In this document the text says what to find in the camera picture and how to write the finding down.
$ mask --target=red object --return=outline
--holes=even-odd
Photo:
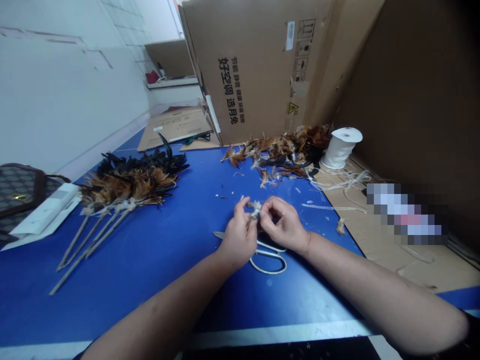
[[[160,79],[159,75],[155,71],[152,71],[151,73],[146,73],[145,76],[146,81],[149,84],[155,84]]]

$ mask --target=spool of white string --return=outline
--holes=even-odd
[[[320,162],[330,169],[343,169],[355,144],[362,141],[362,133],[353,127],[343,127],[331,135],[330,145]]]

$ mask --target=cardboard box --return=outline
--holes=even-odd
[[[303,124],[332,2],[183,2],[189,49],[224,144]]]
[[[184,39],[146,44],[145,49],[155,66],[165,71],[167,78],[195,76]]]
[[[158,133],[172,143],[209,131],[212,131],[210,116],[202,106],[191,106],[165,112],[150,119],[143,131],[137,151],[145,151],[163,145]]]
[[[317,108],[320,93],[338,98],[338,84],[347,80],[383,3],[183,1],[188,48],[200,87],[211,96],[222,143],[326,122],[332,106]],[[354,13],[359,21],[352,21]]]

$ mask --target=yellow warning triangle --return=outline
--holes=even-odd
[[[295,110],[297,110],[299,108],[298,105],[295,105],[293,102],[290,102],[288,104],[288,113],[291,114],[293,113]]]

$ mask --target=white scissors handle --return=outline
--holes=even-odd
[[[269,248],[269,249],[272,249],[272,250],[275,250],[277,251],[277,249],[275,249],[274,247],[271,247],[271,246],[268,246],[266,244],[263,244],[261,243],[260,241],[257,241],[259,243],[259,245],[261,246],[265,246],[266,248]],[[267,256],[269,258],[274,258],[274,259],[278,259],[281,261],[282,263],[282,268],[280,270],[277,270],[277,271],[267,271],[267,270],[263,270],[261,268],[259,268],[257,265],[255,265],[254,261],[252,258],[250,258],[250,264],[255,268],[257,269],[259,272],[261,273],[264,273],[264,274],[268,274],[268,275],[277,275],[277,274],[281,274],[283,273],[285,270],[287,270],[287,262],[285,261],[285,259],[283,257],[281,257],[279,254],[277,253],[272,253],[272,252],[268,252],[268,251],[263,251],[263,250],[256,250],[256,253],[257,254],[260,254],[260,255],[264,255],[264,256]]]
[[[275,252],[277,252],[277,253],[283,253],[283,252],[286,252],[286,251],[287,251],[287,249],[279,249],[279,248],[273,247],[273,246],[271,246],[271,245],[267,245],[266,243],[261,242],[260,240],[257,240],[257,241],[256,241],[256,244],[257,244],[257,245],[260,245],[260,246],[263,246],[264,248],[273,250],[273,251],[275,251]]]

